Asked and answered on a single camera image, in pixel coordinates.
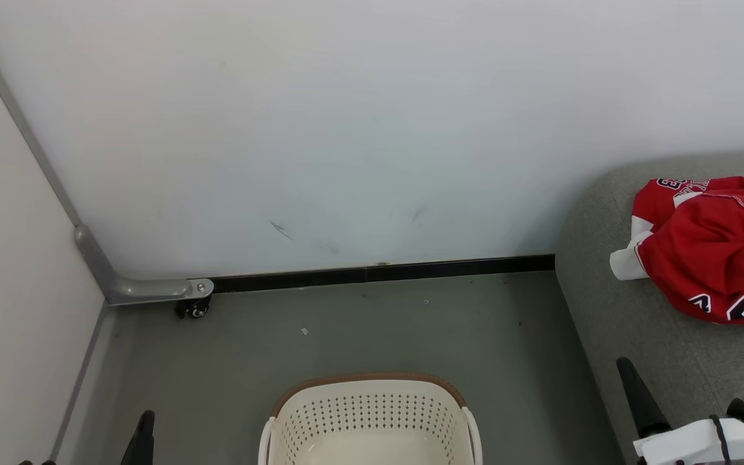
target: red jersey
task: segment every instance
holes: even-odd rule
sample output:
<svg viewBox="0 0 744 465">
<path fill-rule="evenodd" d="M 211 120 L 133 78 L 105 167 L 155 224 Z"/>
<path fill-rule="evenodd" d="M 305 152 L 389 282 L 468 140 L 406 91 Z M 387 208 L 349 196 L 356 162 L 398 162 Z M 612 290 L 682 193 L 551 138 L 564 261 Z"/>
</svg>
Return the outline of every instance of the red jersey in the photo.
<svg viewBox="0 0 744 465">
<path fill-rule="evenodd" d="M 744 178 L 650 180 L 635 198 L 614 274 L 650 277 L 686 315 L 744 324 Z"/>
</svg>

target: laundry basket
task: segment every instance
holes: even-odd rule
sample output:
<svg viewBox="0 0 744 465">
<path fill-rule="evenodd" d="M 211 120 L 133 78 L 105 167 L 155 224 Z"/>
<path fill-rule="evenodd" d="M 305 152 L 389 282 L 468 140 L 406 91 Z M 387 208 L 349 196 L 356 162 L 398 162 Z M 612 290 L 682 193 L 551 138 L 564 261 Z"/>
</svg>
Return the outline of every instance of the laundry basket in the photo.
<svg viewBox="0 0 744 465">
<path fill-rule="evenodd" d="M 481 465 L 461 394 L 438 377 L 370 373 L 287 392 L 263 427 L 258 465 Z"/>
</svg>

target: fabric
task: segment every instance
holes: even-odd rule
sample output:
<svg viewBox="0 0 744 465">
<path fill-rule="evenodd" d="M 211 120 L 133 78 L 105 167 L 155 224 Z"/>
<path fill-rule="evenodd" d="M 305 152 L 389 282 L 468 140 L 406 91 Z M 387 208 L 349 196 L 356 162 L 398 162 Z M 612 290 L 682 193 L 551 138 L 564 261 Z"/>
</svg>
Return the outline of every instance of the fabric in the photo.
<svg viewBox="0 0 744 465">
<path fill-rule="evenodd" d="M 686 315 L 744 324 L 744 177 L 655 179 L 635 198 L 635 236 L 611 254 L 614 274 L 649 276 Z"/>
<path fill-rule="evenodd" d="M 744 400 L 744 326 L 709 324 L 676 311 L 649 280 L 620 282 L 609 254 L 631 238 L 635 196 L 650 179 L 744 176 L 744 154 L 625 167 L 587 189 L 567 215 L 555 254 L 564 299 L 596 377 L 626 463 L 636 428 L 616 358 L 629 357 L 671 426 L 724 414 Z"/>
</svg>

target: gray sofa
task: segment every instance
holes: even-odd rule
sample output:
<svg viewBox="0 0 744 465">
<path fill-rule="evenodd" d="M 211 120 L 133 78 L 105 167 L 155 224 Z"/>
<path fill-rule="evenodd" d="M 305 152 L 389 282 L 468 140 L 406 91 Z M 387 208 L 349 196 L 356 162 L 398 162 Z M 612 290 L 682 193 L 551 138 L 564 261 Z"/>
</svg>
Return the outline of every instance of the gray sofa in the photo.
<svg viewBox="0 0 744 465">
<path fill-rule="evenodd" d="M 561 289 L 628 463 L 637 438 L 616 359 L 629 357 L 677 427 L 725 415 L 744 400 L 744 327 L 674 310 L 650 280 L 620 282 L 610 253 L 628 244 L 634 195 L 652 178 L 744 176 L 744 154 L 687 157 L 620 168 L 596 182 L 567 218 L 555 255 Z"/>
</svg>

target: black caster wheel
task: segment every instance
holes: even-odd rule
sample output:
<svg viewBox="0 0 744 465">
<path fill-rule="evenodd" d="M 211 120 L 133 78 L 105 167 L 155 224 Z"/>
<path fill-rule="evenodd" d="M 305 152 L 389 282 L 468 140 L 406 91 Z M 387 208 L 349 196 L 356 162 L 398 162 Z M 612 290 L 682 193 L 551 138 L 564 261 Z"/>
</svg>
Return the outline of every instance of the black caster wheel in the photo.
<svg viewBox="0 0 744 465">
<path fill-rule="evenodd" d="M 189 318 L 203 318 L 209 312 L 209 304 L 212 302 L 212 297 L 197 298 L 197 300 L 180 300 L 177 302 L 177 306 L 174 311 L 177 312 L 177 316 L 180 320 L 185 317 Z"/>
</svg>

